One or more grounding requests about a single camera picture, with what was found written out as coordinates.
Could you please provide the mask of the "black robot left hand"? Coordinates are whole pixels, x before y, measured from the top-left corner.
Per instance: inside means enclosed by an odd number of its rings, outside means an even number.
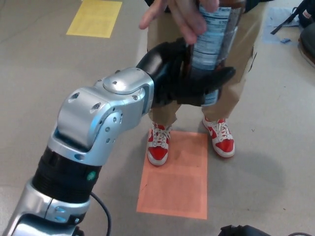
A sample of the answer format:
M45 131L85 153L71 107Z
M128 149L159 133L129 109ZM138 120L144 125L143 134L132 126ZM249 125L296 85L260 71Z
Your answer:
M220 90L235 75L233 67L193 74L185 71L186 42L178 38L163 42L151 50L137 64L154 82L152 108L164 107L175 101L180 105L208 106L210 93Z

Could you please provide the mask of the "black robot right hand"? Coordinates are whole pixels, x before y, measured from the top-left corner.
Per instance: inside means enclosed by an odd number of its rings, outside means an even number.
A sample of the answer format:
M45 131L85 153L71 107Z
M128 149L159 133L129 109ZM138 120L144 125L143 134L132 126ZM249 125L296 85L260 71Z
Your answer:
M224 226L219 236L270 236L269 234L249 225L245 226Z

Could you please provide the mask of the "person's bare right hand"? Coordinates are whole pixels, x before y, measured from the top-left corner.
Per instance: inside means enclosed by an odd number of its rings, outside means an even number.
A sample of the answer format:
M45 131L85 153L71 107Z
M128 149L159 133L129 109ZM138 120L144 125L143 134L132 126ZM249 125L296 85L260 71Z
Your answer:
M207 25L193 0L153 1L149 9L144 13L139 23L139 28L141 30L146 29L167 7L170 9L171 15L185 41L190 45L194 44L197 37L206 31Z

